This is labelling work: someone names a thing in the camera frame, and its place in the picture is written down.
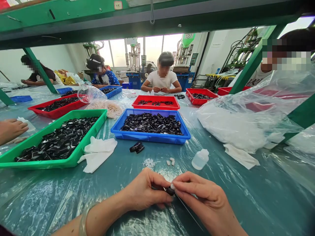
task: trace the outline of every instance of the white rag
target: white rag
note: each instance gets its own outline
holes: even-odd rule
[[[254,166],[260,166],[259,161],[244,150],[237,149],[231,144],[224,144],[223,146],[225,147],[225,152],[228,155],[233,157],[236,161],[245,166],[247,169],[251,169]]]
[[[96,139],[91,137],[91,143],[84,148],[85,155],[81,156],[78,163],[86,160],[86,167],[83,172],[93,173],[100,165],[109,158],[117,146],[117,141],[111,139]]]

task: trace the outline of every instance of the blue plastic tray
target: blue plastic tray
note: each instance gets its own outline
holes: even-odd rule
[[[60,94],[65,94],[65,93],[72,91],[72,90],[73,90],[73,88],[58,88],[57,89],[58,93],[60,93]]]
[[[14,97],[10,97],[12,99],[12,101],[14,101],[15,103],[18,103],[18,102],[28,102],[28,101],[31,101],[33,100],[31,98],[31,96],[14,96]]]
[[[108,99],[110,99],[111,97],[113,97],[114,95],[122,91],[122,86],[113,86],[113,85],[105,86],[103,88],[100,88],[99,90],[110,89],[110,88],[116,88],[116,89],[110,93],[105,94]]]
[[[173,135],[173,134],[159,134],[159,133],[142,133],[142,132],[131,132],[131,131],[120,131],[123,127],[124,122],[130,114],[139,115],[142,113],[151,113],[152,115],[157,115],[160,113],[162,116],[174,115],[176,120],[181,122],[181,132],[182,135]],[[172,144],[184,144],[186,140],[191,138],[191,135],[181,118],[178,111],[172,110],[149,110],[149,109],[126,109],[120,118],[116,121],[114,126],[111,128],[111,132],[119,139],[131,139],[131,140],[141,140],[149,142],[158,142],[158,143],[172,143]]]

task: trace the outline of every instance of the dark shirt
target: dark shirt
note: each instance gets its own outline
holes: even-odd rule
[[[44,68],[44,71],[46,72],[46,74],[47,74],[49,79],[52,79],[53,81],[56,81],[56,75],[51,69]],[[31,76],[29,77],[29,80],[33,81],[33,82],[36,82],[37,81],[36,76],[38,76],[38,75],[39,75],[38,72],[32,73]]]

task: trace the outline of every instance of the standing fan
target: standing fan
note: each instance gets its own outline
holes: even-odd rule
[[[145,61],[139,67],[139,76],[141,82],[143,83],[149,76],[149,74],[153,71],[158,70],[153,62]]]

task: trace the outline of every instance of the plastic tray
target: plastic tray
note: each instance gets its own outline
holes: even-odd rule
[[[58,93],[60,93],[60,94],[65,94],[65,93],[72,91],[72,90],[73,90],[73,88],[58,88],[57,89]]]
[[[71,111],[63,117],[59,118],[55,122],[52,122],[47,127],[43,128],[33,136],[29,137],[25,141],[21,142],[11,150],[0,156],[0,168],[23,168],[23,169],[52,169],[52,168],[67,168],[77,165],[77,161],[82,155],[84,155],[84,147],[90,144],[91,136],[97,135],[99,129],[106,121],[107,110],[76,110]],[[30,161],[30,162],[15,162],[14,158],[19,156],[21,152],[31,146],[37,146],[42,137],[46,134],[53,132],[56,128],[60,128],[64,121],[74,118],[100,116],[91,129],[87,132],[79,145],[75,148],[69,158],[63,160],[51,160],[51,161]]]
[[[130,114],[142,114],[142,113],[151,113],[157,115],[160,113],[162,116],[174,115],[176,120],[181,122],[181,135],[173,134],[158,134],[158,133],[141,133],[141,132],[131,132],[131,131],[121,131],[121,127],[124,125],[124,122],[128,115]],[[131,139],[131,140],[140,140],[140,141],[149,141],[149,142],[158,142],[158,143],[172,143],[172,144],[184,144],[186,140],[191,138],[191,135],[181,118],[178,111],[170,110],[147,110],[147,109],[126,109],[120,118],[116,121],[114,126],[111,128],[111,132],[118,139]]]
[[[152,102],[173,102],[172,105],[166,105],[161,103],[160,106],[153,106],[152,103],[148,103],[146,105],[138,105],[138,101],[152,101]],[[134,103],[132,104],[134,108],[137,109],[154,109],[154,110],[178,110],[180,108],[176,97],[174,96],[148,96],[148,95],[139,95]]]
[[[105,94],[107,99],[110,99],[111,97],[113,97],[114,95],[122,91],[122,86],[113,86],[113,85],[105,86],[103,88],[100,88],[99,90],[110,89],[110,88],[116,88],[116,89],[110,93]]]
[[[33,100],[31,98],[31,96],[14,96],[14,97],[10,97],[12,99],[12,101],[14,101],[15,103],[18,103],[18,102],[28,102],[28,101],[31,101]]]
[[[69,96],[60,97],[60,98],[51,100],[49,102],[41,103],[41,104],[38,104],[38,105],[35,105],[35,106],[32,106],[32,107],[29,107],[28,110],[32,110],[35,114],[40,115],[40,116],[45,116],[45,117],[48,117],[48,118],[51,118],[51,119],[57,119],[60,116],[63,116],[65,114],[67,114],[69,111],[78,109],[78,108],[86,105],[86,103],[84,103],[84,102],[79,100],[79,101],[70,103],[70,104],[68,104],[66,106],[60,107],[60,108],[58,108],[56,110],[50,111],[50,112],[42,111],[42,110],[38,110],[37,109],[37,108],[40,108],[40,107],[46,107],[46,106],[52,104],[54,101],[58,101],[58,100],[61,100],[61,99],[64,99],[64,98],[70,98],[70,97],[77,97],[77,94],[71,94]]]
[[[210,101],[211,99],[197,99],[197,98],[194,98],[192,96],[193,93],[201,93],[201,94],[207,95],[207,96],[212,97],[212,98],[218,97],[218,95],[216,95],[215,93],[213,93],[210,90],[205,89],[205,88],[187,88],[186,89],[186,95],[188,96],[191,103],[194,105],[205,104],[207,101]]]
[[[242,91],[249,89],[249,86],[245,86]],[[232,87],[222,87],[218,88],[218,95],[224,96],[231,92]]]

